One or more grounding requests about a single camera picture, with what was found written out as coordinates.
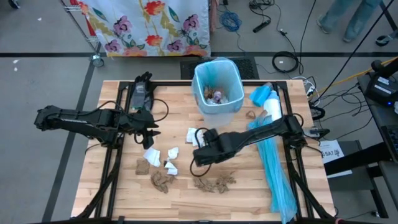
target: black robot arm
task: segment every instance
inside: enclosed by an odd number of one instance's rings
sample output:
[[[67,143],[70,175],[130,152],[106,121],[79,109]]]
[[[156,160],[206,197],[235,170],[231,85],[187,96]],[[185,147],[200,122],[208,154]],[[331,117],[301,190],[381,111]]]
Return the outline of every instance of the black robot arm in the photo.
[[[211,129],[203,134],[206,145],[193,151],[197,166],[223,162],[235,156],[244,146],[274,137],[285,137],[289,145],[304,147],[307,144],[303,129],[294,115],[286,115],[271,124],[254,128],[243,133],[230,132],[218,134]]]
[[[56,106],[46,106],[38,110],[35,123],[42,131],[64,129],[96,138],[102,146],[117,148],[118,137],[122,133],[142,135],[144,149],[153,145],[153,136],[160,134],[148,128],[158,128],[147,110],[127,114],[122,110],[95,109],[90,112],[65,110]]]

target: concrete floor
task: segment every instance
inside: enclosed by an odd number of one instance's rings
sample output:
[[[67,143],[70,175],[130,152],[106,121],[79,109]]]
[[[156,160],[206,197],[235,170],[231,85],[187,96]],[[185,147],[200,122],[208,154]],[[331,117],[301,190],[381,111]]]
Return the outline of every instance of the concrete floor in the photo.
[[[12,10],[7,1],[0,1],[0,53],[59,53],[59,52],[90,52],[70,18],[63,12],[58,1],[20,0],[22,8]],[[261,17],[255,16],[248,9],[248,1],[229,0],[228,9],[237,12],[243,24],[239,30],[242,35],[239,45],[248,52],[265,52],[259,55],[270,56],[281,50],[291,51],[289,43],[275,31],[279,11],[276,7],[267,10],[272,23],[259,33],[252,33]],[[288,32],[288,36],[296,50],[300,46],[300,38],[307,19],[312,1],[276,0],[282,9],[280,28]],[[329,2],[318,1],[303,41],[303,52],[351,52],[360,40],[350,44],[341,38],[346,23],[354,13],[353,7],[341,20],[341,25],[334,33],[325,35],[320,32],[315,21],[324,13]],[[391,12],[397,11],[398,4],[393,3]],[[373,14],[368,28],[381,13],[377,9]],[[75,13],[79,23],[85,25],[82,16]],[[382,52],[382,57],[354,57],[344,69],[339,80],[370,67],[373,60],[387,60],[383,54],[390,56],[398,52],[396,41],[387,47],[378,47],[374,40],[392,31],[383,17],[379,24],[364,41],[358,52]],[[211,36],[211,47],[217,52],[240,52],[236,46],[238,36],[224,29],[218,29]],[[103,80],[133,80],[146,71],[154,74],[153,79],[180,78],[181,60],[192,58],[104,58],[105,66],[95,68],[92,74],[86,76],[89,61],[87,57],[45,57],[45,58],[10,58],[1,54],[0,58],[0,100],[5,107],[1,110],[0,130],[2,133],[0,146],[0,223],[32,223],[41,222],[47,201],[57,173],[60,158],[68,136],[66,131],[41,132],[33,125],[36,111],[47,105],[61,108],[76,108],[84,103],[84,110],[95,108]],[[304,57],[302,63],[305,71],[303,76],[314,76],[319,88],[327,86],[344,64],[346,57]],[[271,57],[256,57],[256,62],[273,72]],[[261,79],[286,79],[284,74],[268,74],[258,67]],[[298,75],[292,72],[291,77]],[[81,93],[83,82],[90,84],[87,94]],[[329,93],[348,89],[356,80],[333,87]],[[326,117],[349,111],[355,108],[341,100],[336,100],[327,107]],[[356,117],[347,114],[323,123],[323,127],[331,129],[328,138],[333,139],[355,127],[364,125],[370,118],[370,113],[364,112]],[[340,140],[359,139],[362,147],[367,147],[381,141],[372,121],[366,128],[345,136]],[[55,204],[52,220],[64,220],[70,217],[76,194],[81,167],[84,160],[84,150],[87,139],[76,136],[70,153],[65,175]],[[389,198],[389,192],[384,180],[376,180],[389,212],[389,219],[379,219],[363,215],[353,220],[379,223],[395,223],[398,219],[397,209]],[[361,213],[375,210],[375,205],[369,192],[332,192],[333,200],[339,209],[339,217],[348,218]]]

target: person's leg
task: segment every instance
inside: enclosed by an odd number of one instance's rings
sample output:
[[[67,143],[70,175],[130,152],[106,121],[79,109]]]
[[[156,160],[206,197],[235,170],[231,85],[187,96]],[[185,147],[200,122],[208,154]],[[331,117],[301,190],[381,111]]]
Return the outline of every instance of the person's leg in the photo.
[[[328,12],[317,21],[322,31],[325,33],[331,32],[336,26],[338,19],[346,12],[347,8],[349,8],[353,2],[353,0],[335,0]]]
[[[351,42],[362,32],[375,8],[380,5],[381,0],[362,0],[355,14],[348,24],[344,35],[345,42]]]

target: light blue trash can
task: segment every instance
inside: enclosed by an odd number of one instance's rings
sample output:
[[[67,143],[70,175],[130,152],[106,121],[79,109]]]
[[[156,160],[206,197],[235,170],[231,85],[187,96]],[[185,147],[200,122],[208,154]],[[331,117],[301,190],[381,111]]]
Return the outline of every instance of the light blue trash can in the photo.
[[[228,103],[210,105],[204,97],[205,87],[221,88]],[[192,93],[203,115],[206,127],[217,128],[229,124],[243,105],[243,85],[235,63],[218,58],[198,65],[192,80]]]

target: floral fabric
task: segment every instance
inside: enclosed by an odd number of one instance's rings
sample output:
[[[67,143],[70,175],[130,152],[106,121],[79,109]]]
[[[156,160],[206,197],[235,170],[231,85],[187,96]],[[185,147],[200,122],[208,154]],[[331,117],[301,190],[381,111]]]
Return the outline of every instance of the floral fabric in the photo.
[[[208,0],[81,0],[109,57],[210,56]]]

